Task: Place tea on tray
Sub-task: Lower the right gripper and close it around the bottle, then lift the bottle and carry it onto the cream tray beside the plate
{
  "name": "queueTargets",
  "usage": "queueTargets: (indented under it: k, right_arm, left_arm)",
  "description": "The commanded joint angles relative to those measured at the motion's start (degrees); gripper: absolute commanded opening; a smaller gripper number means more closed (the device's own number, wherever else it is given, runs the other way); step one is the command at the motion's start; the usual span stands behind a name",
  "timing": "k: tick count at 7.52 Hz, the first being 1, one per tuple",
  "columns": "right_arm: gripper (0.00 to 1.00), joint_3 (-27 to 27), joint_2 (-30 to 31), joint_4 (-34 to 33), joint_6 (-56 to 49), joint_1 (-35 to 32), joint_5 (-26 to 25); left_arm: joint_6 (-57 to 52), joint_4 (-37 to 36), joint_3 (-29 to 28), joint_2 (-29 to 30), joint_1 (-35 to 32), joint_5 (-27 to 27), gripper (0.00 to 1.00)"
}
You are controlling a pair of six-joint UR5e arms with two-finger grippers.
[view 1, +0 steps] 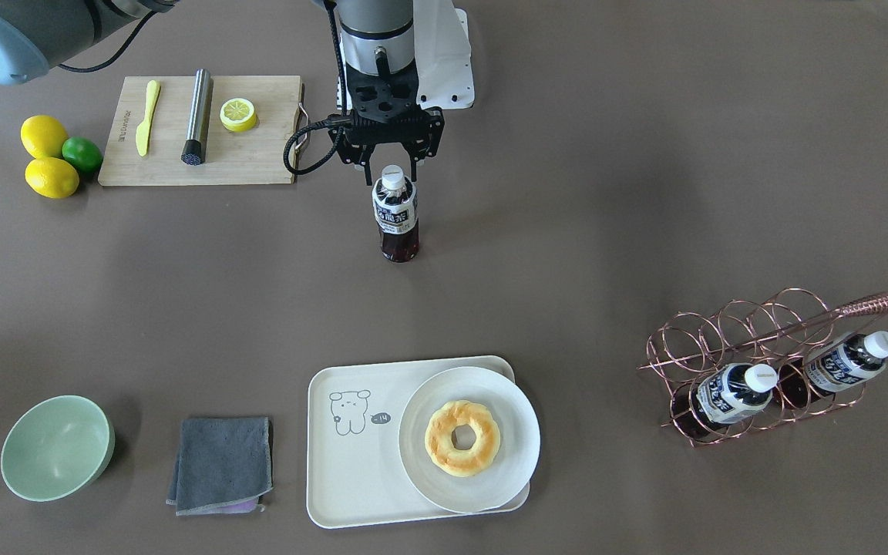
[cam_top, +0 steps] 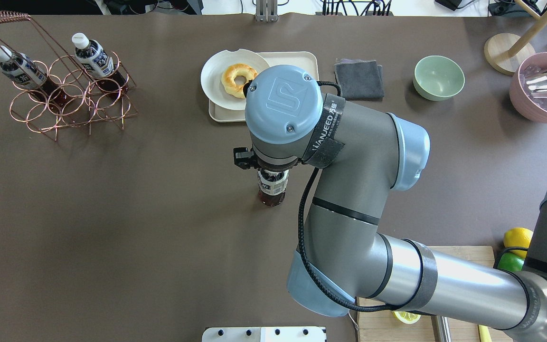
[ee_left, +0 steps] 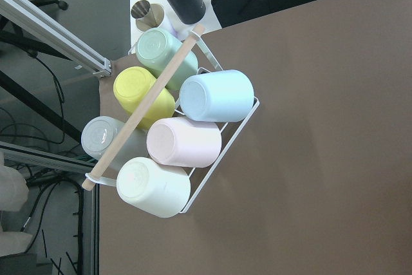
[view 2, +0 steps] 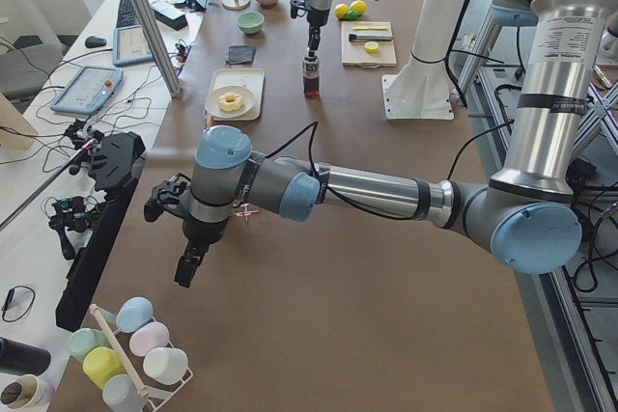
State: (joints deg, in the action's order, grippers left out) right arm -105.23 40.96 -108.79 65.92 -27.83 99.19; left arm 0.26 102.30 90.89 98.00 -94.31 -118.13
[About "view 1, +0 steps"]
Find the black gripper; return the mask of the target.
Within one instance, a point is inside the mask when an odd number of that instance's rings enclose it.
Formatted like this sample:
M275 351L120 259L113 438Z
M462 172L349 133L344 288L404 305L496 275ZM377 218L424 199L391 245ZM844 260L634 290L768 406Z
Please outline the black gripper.
M401 144L409 154L410 180L417 182L417 167L437 154L445 122L439 106L423 109L417 102L419 75L415 69L391 73L388 78L346 70L351 109L348 116L334 115L338 126L328 134L338 141L343 163L363 166L367 186L373 186L371 158L375 146Z

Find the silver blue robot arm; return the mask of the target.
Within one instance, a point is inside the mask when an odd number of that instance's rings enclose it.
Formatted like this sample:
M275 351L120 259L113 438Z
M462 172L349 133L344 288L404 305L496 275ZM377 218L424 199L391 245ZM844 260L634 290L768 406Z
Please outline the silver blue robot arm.
M241 42L261 29L268 4L208 2L211 22L173 29L176 1L0 1L0 85L15 86L127 29L133 47L112 129L96 172L104 187L287 185L306 172L299 147L311 136L327 158L377 180L377 146L401 144L409 176L435 156L445 127L434 77L469 69L469 43L449 1L321 1L348 105L299 126L303 80L239 75L229 47L269 66L292 60L269 42Z

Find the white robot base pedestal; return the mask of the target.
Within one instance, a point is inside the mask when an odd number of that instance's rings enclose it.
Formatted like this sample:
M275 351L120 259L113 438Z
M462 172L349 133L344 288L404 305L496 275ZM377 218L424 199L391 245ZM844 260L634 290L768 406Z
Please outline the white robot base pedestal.
M468 15L452 1L415 1L417 102L423 109L468 109L476 99Z

